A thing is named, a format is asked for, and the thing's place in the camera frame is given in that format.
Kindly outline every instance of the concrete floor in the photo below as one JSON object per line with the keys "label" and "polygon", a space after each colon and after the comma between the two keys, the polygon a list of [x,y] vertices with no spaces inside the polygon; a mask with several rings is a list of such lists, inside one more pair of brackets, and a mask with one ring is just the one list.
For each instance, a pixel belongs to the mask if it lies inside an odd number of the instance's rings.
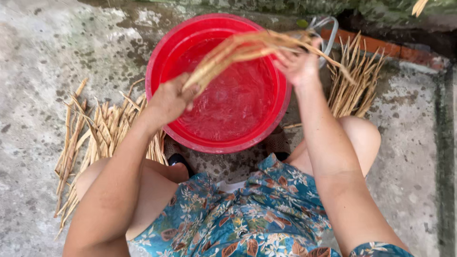
{"label": "concrete floor", "polygon": [[[53,168],[64,145],[66,95],[89,77],[83,95],[90,104],[94,96],[121,103],[117,91],[144,77],[162,36],[183,20],[208,12],[214,10],[122,0],[0,3],[0,255],[62,253],[66,230],[53,240],[59,224],[52,218],[57,185]],[[295,27],[295,17],[236,14],[279,31]],[[367,184],[415,256],[455,256],[457,78],[452,70],[426,75],[399,66],[389,62],[383,68],[367,114],[383,139]],[[321,77],[329,85],[328,72],[323,70]],[[143,90],[139,85],[134,94]],[[292,96],[282,123],[297,122]],[[302,129],[287,130],[287,136],[295,147]],[[183,151],[198,172],[228,183],[246,179],[266,156],[262,144],[230,155]],[[325,244],[337,247],[331,233]],[[132,255],[147,253],[132,249]]]}

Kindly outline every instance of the hand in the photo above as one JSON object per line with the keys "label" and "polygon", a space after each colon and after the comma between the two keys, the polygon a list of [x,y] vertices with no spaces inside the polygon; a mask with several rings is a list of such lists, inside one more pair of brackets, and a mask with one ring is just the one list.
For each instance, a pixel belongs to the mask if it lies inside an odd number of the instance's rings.
{"label": "hand", "polygon": [[146,110],[152,110],[157,118],[154,122],[164,126],[177,119],[184,109],[192,110],[192,100],[200,91],[200,86],[194,85],[182,92],[182,86],[189,79],[188,73],[183,73],[176,78],[159,85]]}
{"label": "hand", "polygon": [[[315,38],[312,46],[319,48],[321,39]],[[317,54],[298,54],[295,55],[288,51],[279,51],[276,53],[278,60],[273,64],[280,70],[296,89],[306,86],[309,83],[315,83],[319,79],[319,56]]]}

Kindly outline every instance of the person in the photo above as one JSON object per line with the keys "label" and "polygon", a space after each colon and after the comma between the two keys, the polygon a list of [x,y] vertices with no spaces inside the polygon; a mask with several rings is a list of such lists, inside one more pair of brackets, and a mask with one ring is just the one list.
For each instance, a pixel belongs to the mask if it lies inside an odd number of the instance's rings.
{"label": "person", "polygon": [[332,116],[317,55],[276,55],[303,123],[304,140],[286,160],[271,153],[244,187],[225,193],[204,172],[189,178],[181,163],[145,159],[152,136],[191,108],[199,90],[181,91],[181,75],[159,86],[113,157],[81,176],[63,256],[128,256],[129,240],[152,256],[337,257],[319,246],[330,228],[343,256],[412,256],[365,184],[377,128]]}

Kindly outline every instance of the red plastic basin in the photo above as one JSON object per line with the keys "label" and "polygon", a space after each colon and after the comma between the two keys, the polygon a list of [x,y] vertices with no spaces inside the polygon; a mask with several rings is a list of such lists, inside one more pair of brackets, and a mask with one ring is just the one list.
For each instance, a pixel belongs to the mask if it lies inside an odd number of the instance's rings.
{"label": "red plastic basin", "polygon": [[[230,14],[208,14],[187,20],[157,44],[146,72],[151,99],[160,83],[192,72],[203,56],[232,34],[263,30]],[[291,86],[273,66],[274,56],[232,64],[215,78],[164,130],[177,142],[200,152],[233,153],[267,137],[284,116]]]}

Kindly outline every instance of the floral shirt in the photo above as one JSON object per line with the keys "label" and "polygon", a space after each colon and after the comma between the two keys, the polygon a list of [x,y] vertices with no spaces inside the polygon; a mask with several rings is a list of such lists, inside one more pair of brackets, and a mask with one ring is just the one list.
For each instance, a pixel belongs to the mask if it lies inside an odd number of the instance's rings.
{"label": "floral shirt", "polygon": [[[219,191],[206,173],[193,176],[132,242],[152,256],[339,257],[319,247],[331,225],[313,177],[274,154],[259,169],[234,193]],[[379,256],[412,255],[382,242],[362,244],[351,253]]]}

